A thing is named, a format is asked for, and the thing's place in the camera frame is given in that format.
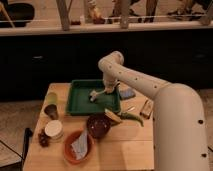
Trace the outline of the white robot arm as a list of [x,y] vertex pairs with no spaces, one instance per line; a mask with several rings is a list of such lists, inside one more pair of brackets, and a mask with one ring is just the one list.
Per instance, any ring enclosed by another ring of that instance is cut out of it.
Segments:
[[99,69],[107,89],[118,81],[153,101],[155,171],[210,171],[204,107],[198,93],[123,66],[118,51],[101,58]]

